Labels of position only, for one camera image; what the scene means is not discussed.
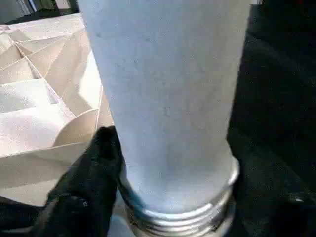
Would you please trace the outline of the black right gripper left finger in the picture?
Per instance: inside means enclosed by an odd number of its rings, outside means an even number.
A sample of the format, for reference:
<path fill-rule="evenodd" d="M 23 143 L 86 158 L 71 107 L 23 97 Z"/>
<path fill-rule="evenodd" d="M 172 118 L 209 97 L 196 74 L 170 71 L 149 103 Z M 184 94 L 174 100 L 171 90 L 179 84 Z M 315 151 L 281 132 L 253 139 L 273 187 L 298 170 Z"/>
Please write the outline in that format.
<path fill-rule="evenodd" d="M 115 127 L 101 127 L 48 193 L 28 236 L 107 236 L 122 163 Z"/>

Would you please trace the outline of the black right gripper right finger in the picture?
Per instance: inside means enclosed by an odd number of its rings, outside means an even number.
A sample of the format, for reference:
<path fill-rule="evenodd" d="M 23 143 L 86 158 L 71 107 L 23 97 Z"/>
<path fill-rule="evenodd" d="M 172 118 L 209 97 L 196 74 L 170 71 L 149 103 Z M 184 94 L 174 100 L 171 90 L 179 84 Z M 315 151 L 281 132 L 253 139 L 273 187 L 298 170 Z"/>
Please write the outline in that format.
<path fill-rule="evenodd" d="M 249 237 L 314 237 L 316 201 L 302 180 L 270 150 L 234 150 L 240 175 L 237 215 Z"/>

